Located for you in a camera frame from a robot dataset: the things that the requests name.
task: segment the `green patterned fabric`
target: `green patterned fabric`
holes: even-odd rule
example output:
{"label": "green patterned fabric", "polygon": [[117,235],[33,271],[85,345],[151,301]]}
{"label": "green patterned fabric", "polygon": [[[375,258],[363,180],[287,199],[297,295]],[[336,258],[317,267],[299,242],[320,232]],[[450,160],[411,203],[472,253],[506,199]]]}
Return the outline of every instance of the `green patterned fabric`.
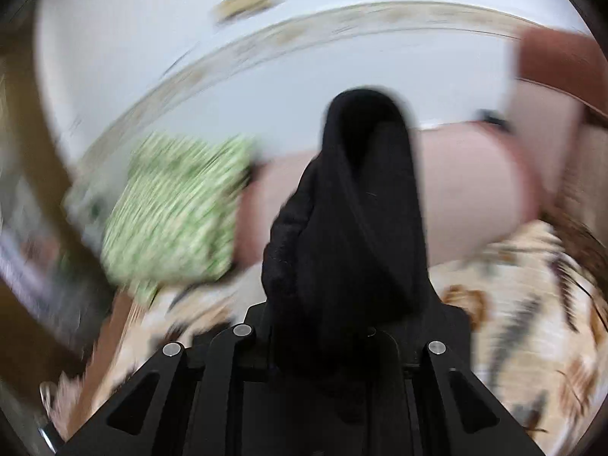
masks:
{"label": "green patterned fabric", "polygon": [[150,302],[156,283],[224,275],[251,146],[240,136],[216,146],[148,137],[133,153],[127,187],[106,225],[101,259],[110,279]]}

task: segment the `fabric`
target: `fabric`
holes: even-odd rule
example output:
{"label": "fabric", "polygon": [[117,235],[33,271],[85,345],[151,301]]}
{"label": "fabric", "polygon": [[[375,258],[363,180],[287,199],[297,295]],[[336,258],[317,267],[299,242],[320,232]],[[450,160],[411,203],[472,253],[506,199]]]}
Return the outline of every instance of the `fabric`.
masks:
{"label": "fabric", "polygon": [[583,124],[567,164],[557,203],[608,245],[608,128]]}
{"label": "fabric", "polygon": [[284,370],[350,369],[368,327],[401,320],[402,361],[442,333],[467,361],[466,317],[428,280],[408,127],[389,97],[355,89],[332,101],[321,152],[272,225],[262,283]]}
{"label": "fabric", "polygon": [[192,345],[193,337],[224,323],[241,323],[249,306],[266,299],[260,282],[261,264],[221,283],[163,286],[145,313],[128,321],[120,344],[99,380],[84,423],[150,357],[166,343]]}
{"label": "fabric", "polygon": [[[516,137],[483,123],[412,133],[430,265],[462,258],[539,216],[539,178]],[[254,171],[237,217],[240,265],[262,259],[272,222],[316,154],[297,152]]]}
{"label": "fabric", "polygon": [[[608,393],[608,306],[588,272],[561,250],[551,226],[537,220],[469,258],[429,269],[439,296],[469,313],[472,370],[547,455],[570,452]],[[80,424],[161,338],[189,345],[194,334],[241,321],[248,306],[264,300],[260,274],[258,263],[223,284],[162,288],[150,310],[127,321]],[[564,295],[569,279],[592,298],[573,282]]]}
{"label": "fabric", "polygon": [[116,294],[112,304],[112,313],[102,324],[99,338],[87,362],[80,396],[70,412],[66,429],[68,438],[72,437],[89,419],[93,396],[110,369],[114,355],[120,349],[124,332],[142,315],[144,315],[144,308],[134,303],[127,293],[118,292]]}
{"label": "fabric", "polygon": [[132,156],[101,252],[111,280],[148,303],[159,282],[217,280],[232,265],[251,142],[153,134]]}
{"label": "fabric", "polygon": [[57,394],[55,395],[54,402],[49,406],[45,405],[44,408],[59,435],[62,436],[63,440],[67,440],[71,436],[71,433],[68,431],[70,416],[74,412],[74,407],[82,395],[82,379],[80,377],[69,379],[62,372],[59,377],[59,385],[56,388]]}
{"label": "fabric", "polygon": [[530,82],[515,83],[507,118],[540,177],[546,204],[554,201],[561,186],[583,113],[583,103],[563,92]]}
{"label": "fabric", "polygon": [[608,116],[608,63],[591,36],[527,28],[519,41],[518,78],[576,97]]}
{"label": "fabric", "polygon": [[108,187],[100,180],[77,180],[63,198],[62,206],[69,223],[80,232],[80,239],[99,256],[106,222],[112,213]]}
{"label": "fabric", "polygon": [[469,313],[475,374],[545,454],[568,454],[608,393],[608,307],[591,274],[534,221],[430,275]]}

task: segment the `cushion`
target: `cushion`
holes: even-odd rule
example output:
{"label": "cushion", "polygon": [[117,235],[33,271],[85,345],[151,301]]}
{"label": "cushion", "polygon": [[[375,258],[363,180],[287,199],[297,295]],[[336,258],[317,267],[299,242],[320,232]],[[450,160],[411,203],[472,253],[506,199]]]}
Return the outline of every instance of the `cushion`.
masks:
{"label": "cushion", "polygon": [[116,283],[216,280],[232,265],[250,142],[217,146],[150,136],[106,226],[101,253]]}
{"label": "cushion", "polygon": [[566,93],[532,82],[515,83],[507,118],[539,175],[544,202],[551,202],[560,188],[583,112],[583,103]]}
{"label": "cushion", "polygon": [[607,70],[606,57],[592,36],[544,27],[522,29],[517,77],[576,97],[604,117]]}
{"label": "cushion", "polygon": [[[460,258],[537,217],[538,183],[511,135],[485,124],[459,123],[415,136],[429,265]],[[240,265],[262,259],[274,218],[315,154],[278,158],[256,172],[237,218]]]}

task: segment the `pink pillow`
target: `pink pillow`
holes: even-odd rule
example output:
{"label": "pink pillow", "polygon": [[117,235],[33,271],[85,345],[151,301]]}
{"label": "pink pillow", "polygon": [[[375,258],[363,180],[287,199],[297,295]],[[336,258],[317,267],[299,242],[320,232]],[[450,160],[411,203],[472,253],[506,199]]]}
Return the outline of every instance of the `pink pillow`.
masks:
{"label": "pink pillow", "polygon": [[584,118],[584,105],[561,91],[517,81],[508,111],[509,123],[527,150],[551,202],[564,177],[568,154]]}
{"label": "pink pillow", "polygon": [[[513,136],[490,125],[459,123],[425,130],[416,140],[430,266],[462,258],[537,217],[539,184]],[[240,266],[262,259],[274,218],[315,155],[299,152],[257,170],[239,207]]]}

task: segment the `patterned bedsheet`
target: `patterned bedsheet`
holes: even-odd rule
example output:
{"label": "patterned bedsheet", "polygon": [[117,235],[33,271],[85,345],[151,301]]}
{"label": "patterned bedsheet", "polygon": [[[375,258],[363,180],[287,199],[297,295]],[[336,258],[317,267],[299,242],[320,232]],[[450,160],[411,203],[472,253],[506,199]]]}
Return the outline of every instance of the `patterned bedsheet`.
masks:
{"label": "patterned bedsheet", "polygon": [[607,307],[592,277],[541,221],[430,273],[469,313],[475,374],[545,454],[568,454],[608,392]]}
{"label": "patterned bedsheet", "polygon": [[[242,320],[264,300],[260,271],[165,288],[145,314],[134,313],[90,415],[165,342],[189,346],[196,333]],[[608,392],[608,307],[592,277],[541,221],[430,274],[442,300],[470,315],[475,374],[545,454],[567,454]]]}

